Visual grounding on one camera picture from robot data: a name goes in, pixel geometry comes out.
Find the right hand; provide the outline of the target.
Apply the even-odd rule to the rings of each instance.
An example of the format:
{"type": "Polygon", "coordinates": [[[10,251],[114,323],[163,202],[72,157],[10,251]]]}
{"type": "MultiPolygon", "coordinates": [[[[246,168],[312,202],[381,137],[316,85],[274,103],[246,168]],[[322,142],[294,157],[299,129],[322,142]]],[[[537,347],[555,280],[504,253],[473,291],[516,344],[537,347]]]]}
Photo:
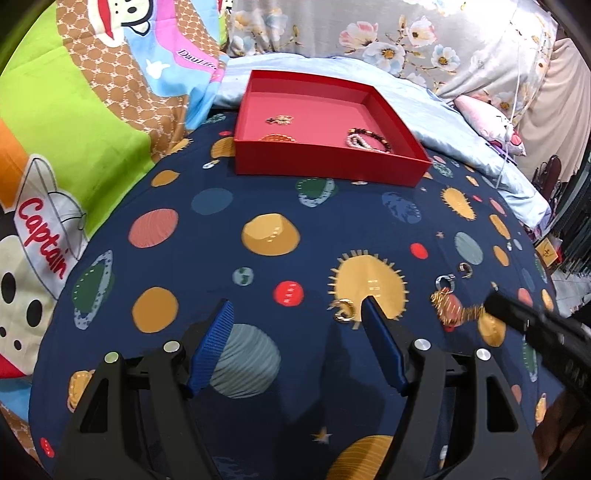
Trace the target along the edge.
{"type": "Polygon", "coordinates": [[[541,471],[556,451],[566,452],[573,445],[585,423],[584,410],[580,399],[566,390],[547,408],[533,433],[541,471]]]}

